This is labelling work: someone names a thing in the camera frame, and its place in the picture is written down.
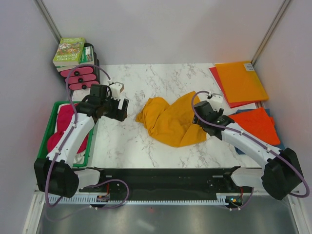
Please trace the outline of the yellow t shirt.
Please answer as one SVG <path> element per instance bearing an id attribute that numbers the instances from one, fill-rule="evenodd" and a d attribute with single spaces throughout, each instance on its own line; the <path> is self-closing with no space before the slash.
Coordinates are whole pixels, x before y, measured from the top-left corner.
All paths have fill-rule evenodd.
<path id="1" fill-rule="evenodd" d="M 148 99 L 136 122 L 142 123 L 149 136 L 171 147 L 185 147 L 206 141 L 207 134 L 193 124 L 191 101 L 195 92 L 189 92 L 169 104 L 161 97 Z"/>

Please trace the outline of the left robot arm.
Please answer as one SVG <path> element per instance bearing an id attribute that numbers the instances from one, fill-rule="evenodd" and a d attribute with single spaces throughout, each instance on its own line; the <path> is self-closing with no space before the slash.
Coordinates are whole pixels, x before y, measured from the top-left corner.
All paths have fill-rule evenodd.
<path id="1" fill-rule="evenodd" d="M 68 128 L 54 149 L 45 158 L 34 163 L 40 191 L 71 198 L 79 189 L 91 186 L 101 192 L 107 186 L 106 178 L 94 169 L 73 170 L 73 163 L 85 137 L 101 117 L 124 121 L 128 99 L 121 99 L 124 84 L 91 85 L 89 95 L 74 105 L 74 114 Z"/>

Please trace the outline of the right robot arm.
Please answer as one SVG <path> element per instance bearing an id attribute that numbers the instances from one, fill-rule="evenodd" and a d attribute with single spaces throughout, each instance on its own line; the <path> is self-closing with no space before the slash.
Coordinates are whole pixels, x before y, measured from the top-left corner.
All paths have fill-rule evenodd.
<path id="1" fill-rule="evenodd" d="M 239 187 L 260 188 L 277 200 L 287 195 L 304 198 L 310 194 L 294 150 L 282 150 L 260 140 L 233 118 L 224 115 L 222 109 L 213 110 L 208 101 L 193 104 L 192 110 L 194 124 L 208 135 L 238 148 L 259 165 L 258 169 L 234 169 L 230 176 L 223 179 L 227 191 L 234 192 Z"/>

